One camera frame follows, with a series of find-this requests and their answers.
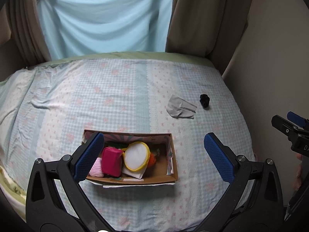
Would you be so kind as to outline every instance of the screw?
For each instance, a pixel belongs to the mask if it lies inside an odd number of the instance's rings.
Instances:
[[[245,156],[243,156],[243,155],[239,155],[239,156],[237,156],[237,159],[239,160],[239,161],[245,161],[246,160],[246,157]]]
[[[64,155],[63,157],[62,157],[62,159],[64,160],[64,161],[67,161],[67,160],[69,160],[71,158],[71,156],[69,155],[69,154],[66,154],[66,155]]]
[[[273,164],[273,160],[272,159],[267,159],[266,160],[267,164],[272,165]]]
[[[42,162],[42,159],[41,158],[38,158],[34,161],[35,164],[40,164]]]

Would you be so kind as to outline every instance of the light blue curtain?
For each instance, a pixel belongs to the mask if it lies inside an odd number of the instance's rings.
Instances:
[[[38,0],[52,60],[115,51],[164,52],[172,0]]]

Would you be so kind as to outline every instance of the orange object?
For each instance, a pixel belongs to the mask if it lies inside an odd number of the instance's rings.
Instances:
[[[150,153],[150,156],[149,156],[149,161],[148,161],[148,164],[147,164],[147,167],[152,167],[155,163],[156,163],[156,158],[155,158],[155,155],[153,153]]]

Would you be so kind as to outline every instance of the pink yarn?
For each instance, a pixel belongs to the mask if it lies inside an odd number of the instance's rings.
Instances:
[[[95,163],[93,164],[89,174],[92,177],[104,177],[104,174],[102,173],[101,170],[101,163],[102,163],[102,159],[101,158],[97,158]]]

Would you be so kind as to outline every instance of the cardboard box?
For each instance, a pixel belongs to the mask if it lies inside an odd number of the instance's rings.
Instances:
[[[84,130],[83,143],[96,131]],[[115,133],[102,132],[104,134],[105,142],[112,141],[124,143],[129,145],[135,141],[142,141],[146,143],[150,150],[159,149],[160,155],[157,158],[156,164],[147,168],[142,179],[136,179],[125,174],[120,178],[100,178],[87,176],[87,179],[93,183],[108,185],[108,187],[121,187],[132,185],[156,185],[175,183],[178,180],[176,156],[171,133],[167,134],[134,134],[134,133]]]

